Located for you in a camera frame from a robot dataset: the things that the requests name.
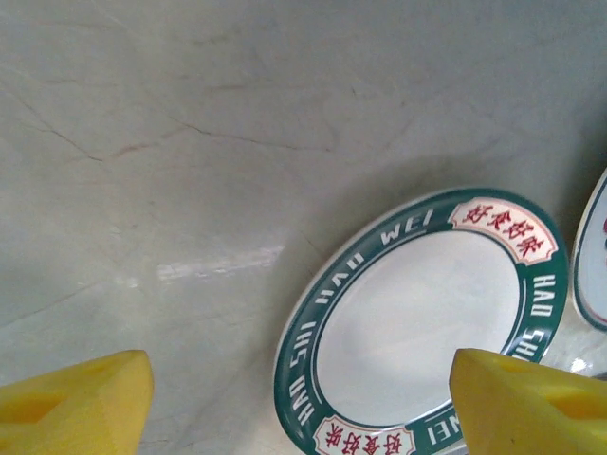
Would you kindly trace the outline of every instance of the yellow object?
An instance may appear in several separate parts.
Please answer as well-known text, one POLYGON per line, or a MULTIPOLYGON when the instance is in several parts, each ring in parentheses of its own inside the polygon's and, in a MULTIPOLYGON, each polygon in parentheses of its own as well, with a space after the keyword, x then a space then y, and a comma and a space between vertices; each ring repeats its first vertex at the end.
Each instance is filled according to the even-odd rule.
POLYGON ((450 388, 470 455, 607 453, 607 383, 464 349, 450 388))
POLYGON ((2 387, 0 454, 135 454, 153 391, 143 351, 109 355, 2 387))

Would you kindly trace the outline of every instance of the marble surface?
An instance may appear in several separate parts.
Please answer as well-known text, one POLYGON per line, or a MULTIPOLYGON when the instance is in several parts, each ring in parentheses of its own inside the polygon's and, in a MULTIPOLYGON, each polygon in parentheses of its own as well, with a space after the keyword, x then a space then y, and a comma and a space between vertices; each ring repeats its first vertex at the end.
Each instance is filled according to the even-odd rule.
MULTIPOLYGON (((571 245, 607 166, 604 0, 0 0, 3 384, 145 349, 140 453, 295 454, 285 319, 383 211, 481 184, 571 245)), ((571 307, 546 362, 607 370, 571 307)))

